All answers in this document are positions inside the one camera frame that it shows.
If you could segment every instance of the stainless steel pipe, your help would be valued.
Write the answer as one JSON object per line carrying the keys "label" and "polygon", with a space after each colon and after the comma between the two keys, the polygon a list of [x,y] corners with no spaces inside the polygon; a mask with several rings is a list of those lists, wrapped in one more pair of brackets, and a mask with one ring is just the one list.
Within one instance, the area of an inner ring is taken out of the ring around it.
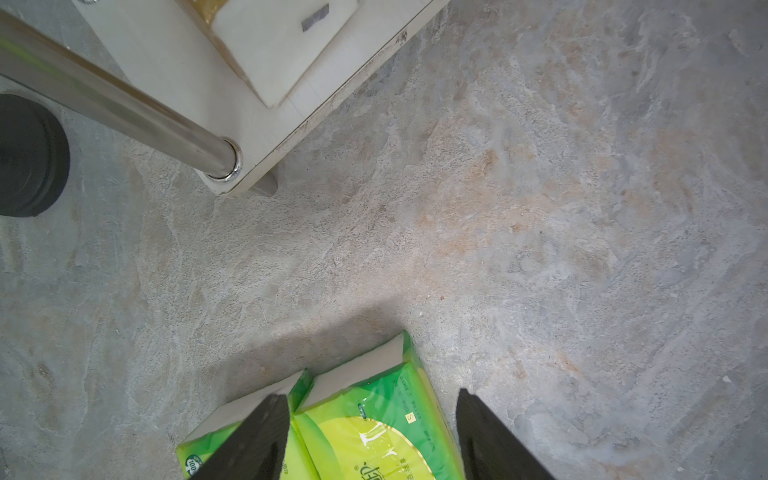
{"label": "stainless steel pipe", "polygon": [[3,11],[0,74],[213,178],[235,171],[232,144]]}

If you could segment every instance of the white furniture base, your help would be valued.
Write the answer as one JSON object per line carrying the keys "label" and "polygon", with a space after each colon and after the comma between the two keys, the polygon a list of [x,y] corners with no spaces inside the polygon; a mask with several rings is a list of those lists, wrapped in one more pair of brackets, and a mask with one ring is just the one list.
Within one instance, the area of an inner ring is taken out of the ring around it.
{"label": "white furniture base", "polygon": [[198,172],[219,195],[251,188],[448,3],[362,0],[288,98],[270,110],[175,0],[72,1],[133,86],[237,143],[240,174],[221,182]]}

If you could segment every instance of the black wheel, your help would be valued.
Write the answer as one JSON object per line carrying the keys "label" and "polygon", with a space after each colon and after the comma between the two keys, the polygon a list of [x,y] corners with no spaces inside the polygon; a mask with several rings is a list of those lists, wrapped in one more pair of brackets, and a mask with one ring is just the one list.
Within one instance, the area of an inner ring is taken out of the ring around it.
{"label": "black wheel", "polygon": [[56,117],[31,100],[0,94],[0,215],[43,213],[68,176],[69,143]]}

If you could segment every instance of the concrete floor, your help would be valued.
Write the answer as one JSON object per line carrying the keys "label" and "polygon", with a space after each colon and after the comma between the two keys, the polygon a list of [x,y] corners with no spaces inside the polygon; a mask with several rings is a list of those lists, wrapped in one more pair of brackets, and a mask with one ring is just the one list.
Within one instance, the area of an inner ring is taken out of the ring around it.
{"label": "concrete floor", "polygon": [[[69,2],[2,7],[116,71]],[[560,480],[768,475],[767,41],[760,0],[453,0],[270,199],[45,102],[73,167],[0,220],[5,476],[180,478],[216,406],[402,328]]]}

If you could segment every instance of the green tissue package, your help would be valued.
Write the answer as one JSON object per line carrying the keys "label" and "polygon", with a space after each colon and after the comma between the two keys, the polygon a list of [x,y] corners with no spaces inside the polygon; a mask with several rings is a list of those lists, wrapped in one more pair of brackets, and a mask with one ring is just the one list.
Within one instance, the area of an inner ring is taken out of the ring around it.
{"label": "green tissue package", "polygon": [[[184,477],[189,478],[194,475],[269,394],[285,395],[288,398],[290,411],[293,412],[309,386],[310,374],[303,370],[281,382],[214,410],[191,434],[187,435],[181,445],[176,447],[176,455],[184,469]],[[296,431],[295,419],[291,419],[288,431],[288,443],[280,480],[319,480],[310,455]]]}
{"label": "green tissue package", "polygon": [[461,456],[411,336],[317,376],[295,414],[322,480],[460,480]]}

